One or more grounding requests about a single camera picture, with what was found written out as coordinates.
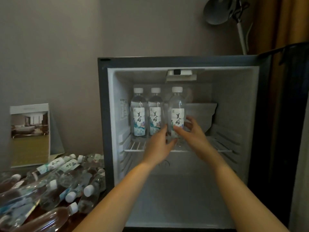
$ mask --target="brown curtain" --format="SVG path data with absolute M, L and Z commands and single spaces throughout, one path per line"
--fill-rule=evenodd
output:
M 309 0 L 257 0 L 249 53 L 260 54 L 292 43 L 309 41 Z M 280 55 L 272 61 L 269 78 L 269 132 L 276 138 L 276 119 L 280 108 L 283 66 Z

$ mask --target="gray wall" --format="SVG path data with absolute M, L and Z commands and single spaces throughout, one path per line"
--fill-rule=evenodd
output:
M 66 151 L 103 150 L 97 57 L 241 54 L 234 22 L 203 22 L 206 2 L 0 0 L 0 168 L 10 105 L 49 103 Z

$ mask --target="fridge frame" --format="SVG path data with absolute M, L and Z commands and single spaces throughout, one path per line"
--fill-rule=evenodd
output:
M 253 130 L 253 141 L 249 165 L 248 187 L 250 190 L 264 203 L 274 214 L 287 226 L 290 215 L 290 207 L 292 201 L 292 192 L 295 182 L 296 167 L 299 154 L 300 138 L 303 129 L 303 121 L 298 122 L 297 127 L 294 127 L 296 132 L 300 133 L 294 138 L 294 145 L 292 149 L 297 153 L 293 156 L 293 167 L 288 171 L 290 178 L 287 185 L 278 185 L 278 189 L 274 190 L 271 186 L 276 183 L 278 177 L 271 177 L 273 171 L 282 172 L 280 165 L 283 158 L 276 157 L 276 166 L 271 169 L 270 166 L 270 148 L 272 137 L 268 126 L 268 96 L 269 96 L 269 73 L 272 63 L 272 55 L 279 52 L 285 53 L 293 46 L 287 46 L 275 51 L 264 53 L 261 55 L 247 55 L 247 56 L 210 56 L 210 57 L 126 57 L 126 58 L 98 58 L 98 76 L 99 76 L 99 92 L 101 105 L 101 119 L 102 119 L 102 135 L 103 135 L 103 151 L 104 163 L 106 171 L 106 187 L 107 192 L 114 187 L 114 170 L 113 170 L 113 156 L 112 156 L 112 137 L 111 137 L 111 117 L 110 117 L 110 102 L 109 102 L 109 87 L 108 87 L 108 68 L 138 68 L 138 67 L 207 67 L 207 66 L 259 66 L 259 81 L 257 91 L 257 103 L 255 111 L 255 121 Z M 305 76 L 293 74 L 292 78 L 284 81 L 286 87 L 293 88 L 296 83 L 305 80 Z M 309 91 L 309 83 L 304 86 L 302 92 L 293 90 L 283 96 L 282 107 L 285 104 L 295 101 L 299 97 L 302 98 L 301 104 L 297 111 L 289 113 L 280 117 L 278 128 L 282 122 L 290 121 L 291 119 L 299 119 L 304 116 L 307 104 Z M 284 189 L 286 194 L 282 198 L 285 201 L 273 202 L 273 198 L 269 196 L 276 195 L 279 190 Z

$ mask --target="wire shelf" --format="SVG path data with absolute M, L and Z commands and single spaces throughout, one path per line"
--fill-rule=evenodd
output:
M 218 152 L 232 152 L 218 140 L 216 140 L 212 136 L 208 136 L 207 140 L 211 143 L 211 145 L 218 151 Z M 147 142 L 130 142 L 129 146 L 124 150 L 125 152 L 144 152 Z M 190 148 L 187 144 L 178 145 L 176 144 L 174 149 L 171 152 L 189 152 Z

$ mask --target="pile of water bottles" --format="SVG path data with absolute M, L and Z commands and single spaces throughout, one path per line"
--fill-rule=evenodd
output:
M 74 213 L 91 212 L 105 190 L 104 156 L 100 154 L 65 155 L 24 177 L 0 173 L 0 230 L 57 231 Z M 63 200 L 71 204 L 57 207 Z M 23 224 L 37 205 L 48 212 Z

